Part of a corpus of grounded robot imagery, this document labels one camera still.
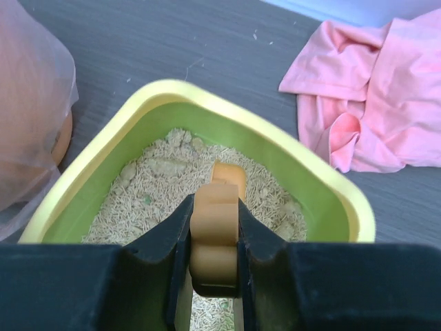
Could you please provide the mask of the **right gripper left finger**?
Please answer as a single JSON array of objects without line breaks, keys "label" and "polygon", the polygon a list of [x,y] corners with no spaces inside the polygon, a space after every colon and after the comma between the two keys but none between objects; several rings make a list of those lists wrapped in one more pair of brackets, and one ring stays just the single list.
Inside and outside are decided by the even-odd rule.
[{"label": "right gripper left finger", "polygon": [[128,245],[3,244],[2,330],[188,330],[193,196]]}]

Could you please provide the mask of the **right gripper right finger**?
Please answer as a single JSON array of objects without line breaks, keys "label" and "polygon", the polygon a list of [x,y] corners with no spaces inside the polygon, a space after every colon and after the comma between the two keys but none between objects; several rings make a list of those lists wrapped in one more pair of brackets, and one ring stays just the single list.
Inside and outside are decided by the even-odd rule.
[{"label": "right gripper right finger", "polygon": [[290,243],[238,215],[238,330],[440,329],[437,248]]}]

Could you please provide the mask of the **orange litter scoop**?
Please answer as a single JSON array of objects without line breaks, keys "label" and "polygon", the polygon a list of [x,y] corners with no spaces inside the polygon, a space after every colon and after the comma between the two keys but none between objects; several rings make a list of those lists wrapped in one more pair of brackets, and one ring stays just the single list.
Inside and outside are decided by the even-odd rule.
[{"label": "orange litter scoop", "polygon": [[202,297],[234,298],[238,292],[239,202],[246,198],[242,167],[215,161],[210,182],[194,195],[189,230],[189,273]]}]

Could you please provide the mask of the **yellow green litter box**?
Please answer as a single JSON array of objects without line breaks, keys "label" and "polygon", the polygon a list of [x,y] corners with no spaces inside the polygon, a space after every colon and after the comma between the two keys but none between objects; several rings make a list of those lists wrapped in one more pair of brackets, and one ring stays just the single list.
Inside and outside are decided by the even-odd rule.
[{"label": "yellow green litter box", "polygon": [[289,241],[372,242],[366,197],[268,121],[183,81],[135,92],[57,179],[25,243],[126,244],[209,181],[242,166],[253,215]]}]

